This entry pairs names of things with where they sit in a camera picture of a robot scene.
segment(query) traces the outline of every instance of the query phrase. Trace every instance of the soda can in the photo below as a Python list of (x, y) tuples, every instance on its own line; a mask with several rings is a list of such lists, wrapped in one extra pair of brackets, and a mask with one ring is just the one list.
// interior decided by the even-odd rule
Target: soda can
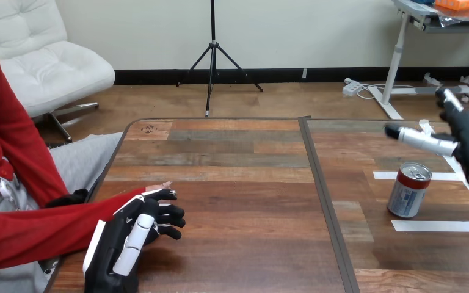
[(420, 210), (432, 173), (424, 165), (404, 163), (398, 170), (387, 208), (402, 218), (412, 218)]

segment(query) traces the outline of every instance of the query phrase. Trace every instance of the chair base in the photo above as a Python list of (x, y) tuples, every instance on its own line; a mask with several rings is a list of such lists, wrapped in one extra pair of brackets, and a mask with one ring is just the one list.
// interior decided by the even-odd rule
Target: chair base
[(82, 110), (90, 109), (90, 108), (95, 108), (97, 109), (100, 105), (98, 103), (87, 103), (87, 104), (81, 104), (81, 105), (76, 105), (73, 107), (69, 107), (66, 109), (62, 110), (55, 110), (50, 113), (47, 113), (46, 116), (49, 117), (57, 126), (58, 130), (62, 133), (64, 136), (64, 139), (66, 142), (73, 142), (73, 138), (69, 135), (69, 133), (65, 130), (65, 128), (62, 126), (60, 121), (58, 121), (57, 117), (69, 113), (74, 113), (74, 112), (79, 112)]

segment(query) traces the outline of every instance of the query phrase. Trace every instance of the red sweater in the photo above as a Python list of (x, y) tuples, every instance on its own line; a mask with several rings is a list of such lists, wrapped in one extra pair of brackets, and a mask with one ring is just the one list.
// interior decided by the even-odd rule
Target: red sweater
[[(44, 141), (0, 67), (0, 176), (12, 179), (14, 173), (39, 206), (68, 194)], [(99, 203), (0, 212), (0, 268), (86, 248), (98, 219), (109, 220), (121, 205), (143, 191)]]

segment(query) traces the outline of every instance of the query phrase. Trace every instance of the black baseboard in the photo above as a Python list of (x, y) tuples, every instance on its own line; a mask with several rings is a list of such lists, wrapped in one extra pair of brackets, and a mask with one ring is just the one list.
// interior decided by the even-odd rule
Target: black baseboard
[[(177, 84), (187, 70), (116, 70), (114, 84)], [(389, 67), (348, 67), (348, 68), (308, 68), (307, 77), (302, 78), (303, 68), (247, 69), (246, 72), (257, 83), (276, 82), (343, 82), (345, 78), (356, 81), (384, 81)], [(421, 81), (425, 73), (443, 81), (458, 81), (461, 76), (469, 75), (469, 67), (400, 67), (397, 81)], [(209, 70), (194, 70), (184, 84), (207, 84)], [(216, 84), (244, 84), (244, 76), (238, 70), (219, 70)]]

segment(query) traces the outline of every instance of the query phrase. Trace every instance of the robotic hand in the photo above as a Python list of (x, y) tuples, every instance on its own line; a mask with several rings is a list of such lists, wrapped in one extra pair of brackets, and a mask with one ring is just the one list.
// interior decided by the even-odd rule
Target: robotic hand
[(135, 293), (137, 265), (144, 245), (160, 234), (180, 239), (173, 226), (183, 227), (184, 210), (159, 200), (176, 200), (170, 189), (136, 195), (114, 213), (109, 222), (98, 221), (84, 259), (86, 293)]
[(427, 136), (412, 128), (394, 124), (386, 124), (385, 133), (415, 148), (444, 156), (454, 156), (461, 164), (469, 183), (469, 111), (463, 109), (459, 100), (448, 89), (438, 89), (436, 97), (438, 106), (444, 109), (440, 116), (450, 125), (451, 135)]

